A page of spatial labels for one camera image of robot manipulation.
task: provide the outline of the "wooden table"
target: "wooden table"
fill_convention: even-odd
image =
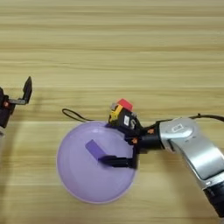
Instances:
[[[73,198],[55,169],[57,149],[77,122],[62,108],[107,120],[130,100],[139,119],[224,115],[221,0],[1,0],[0,84],[27,107],[11,118],[0,170],[1,224],[217,223],[179,156],[142,155],[129,192],[108,205]],[[223,124],[200,122],[224,146]]]

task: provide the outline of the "black wire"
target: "black wire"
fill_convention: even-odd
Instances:
[[[197,114],[195,116],[190,116],[190,118],[192,119],[198,119],[198,118],[211,118],[211,119],[215,119],[218,121],[221,121],[224,123],[224,116],[221,115],[202,115],[202,114]]]
[[[78,114],[77,112],[71,110],[71,109],[68,109],[68,108],[63,108],[62,109],[62,113],[65,115],[65,116],[68,116],[72,119],[74,119],[75,121],[78,121],[78,122],[82,122],[82,123],[85,123],[85,122],[92,122],[93,120],[90,120],[90,119],[87,119],[85,117],[83,117],[82,115]]]

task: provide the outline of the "light purple bowl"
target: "light purple bowl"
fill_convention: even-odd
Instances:
[[[59,147],[57,168],[65,188],[77,199],[101,204],[120,198],[130,187],[135,170],[108,167],[104,155],[132,157],[123,133],[105,122],[86,122],[70,131]]]

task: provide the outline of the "yellow object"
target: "yellow object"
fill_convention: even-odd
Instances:
[[[119,114],[121,113],[122,109],[123,109],[123,106],[122,105],[119,105],[119,104],[118,104],[117,107],[115,107],[115,110],[112,109],[111,112],[110,112],[110,114],[109,114],[108,121],[110,123],[113,122],[113,121],[116,121],[117,118],[118,118],[118,116],[119,116]]]

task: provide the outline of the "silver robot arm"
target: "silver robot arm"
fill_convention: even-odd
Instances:
[[[159,124],[163,147],[180,153],[217,214],[224,218],[224,156],[191,118]]]

